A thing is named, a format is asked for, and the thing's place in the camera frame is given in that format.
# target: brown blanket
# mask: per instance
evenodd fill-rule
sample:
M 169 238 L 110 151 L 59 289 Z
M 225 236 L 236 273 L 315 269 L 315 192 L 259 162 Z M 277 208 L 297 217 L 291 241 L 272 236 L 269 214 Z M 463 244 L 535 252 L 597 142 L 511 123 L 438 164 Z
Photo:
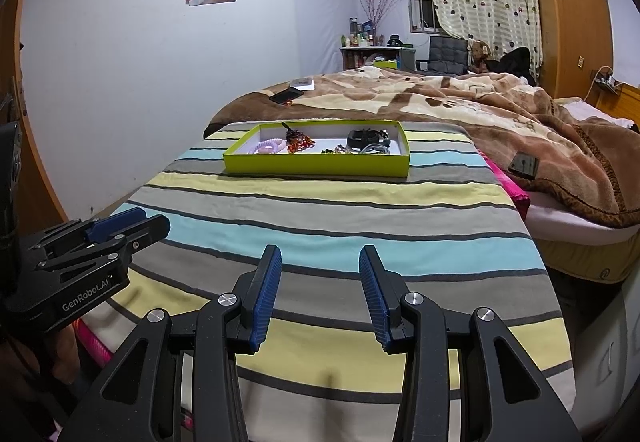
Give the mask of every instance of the brown blanket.
M 612 228 L 640 223 L 640 135 L 599 118 L 575 120 L 542 89 L 510 74 L 458 78 L 363 67 L 314 77 L 316 89 L 281 106 L 246 94 L 211 120 L 206 136 L 232 122 L 296 118 L 388 118 L 450 122 L 507 171 L 518 151 L 540 159 L 526 190 L 551 194 L 579 216 Z

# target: chair backrest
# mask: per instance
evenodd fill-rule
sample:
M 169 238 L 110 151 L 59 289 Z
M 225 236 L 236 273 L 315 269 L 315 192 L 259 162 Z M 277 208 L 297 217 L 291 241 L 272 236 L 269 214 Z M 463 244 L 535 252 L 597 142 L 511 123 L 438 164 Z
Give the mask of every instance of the chair backrest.
M 429 70 L 460 76 L 468 72 L 468 65 L 469 52 L 466 39 L 431 36 L 429 40 Z

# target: wooden door frame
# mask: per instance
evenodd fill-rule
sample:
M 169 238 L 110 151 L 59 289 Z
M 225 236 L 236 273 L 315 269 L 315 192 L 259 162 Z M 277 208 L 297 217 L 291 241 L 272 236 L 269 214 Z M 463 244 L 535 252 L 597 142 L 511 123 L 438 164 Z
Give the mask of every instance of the wooden door frame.
M 0 100 L 7 93 L 13 96 L 12 118 L 20 122 L 22 129 L 22 168 L 16 195 L 20 235 L 31 234 L 68 219 L 38 154 L 24 102 L 20 68 L 22 2 L 6 0 L 0 6 Z M 0 113 L 0 122 L 6 120 L 5 108 Z

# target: gray chair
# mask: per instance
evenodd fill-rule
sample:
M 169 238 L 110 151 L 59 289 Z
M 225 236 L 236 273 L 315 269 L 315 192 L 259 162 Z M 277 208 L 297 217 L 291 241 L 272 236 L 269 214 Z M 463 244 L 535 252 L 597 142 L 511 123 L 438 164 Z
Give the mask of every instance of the gray chair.
M 431 36 L 429 60 L 416 61 L 415 69 L 425 76 L 461 76 L 469 70 L 469 52 L 466 39 Z

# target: drawer handle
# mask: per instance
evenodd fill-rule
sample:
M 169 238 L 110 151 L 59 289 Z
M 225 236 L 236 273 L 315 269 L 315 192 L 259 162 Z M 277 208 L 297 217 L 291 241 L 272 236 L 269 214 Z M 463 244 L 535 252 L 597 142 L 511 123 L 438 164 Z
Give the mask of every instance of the drawer handle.
M 611 342 L 611 344 L 609 345 L 609 357 L 607 358 L 607 369 L 609 371 L 609 375 L 611 375 L 613 373 L 613 370 L 611 369 L 611 349 L 613 348 L 613 341 Z

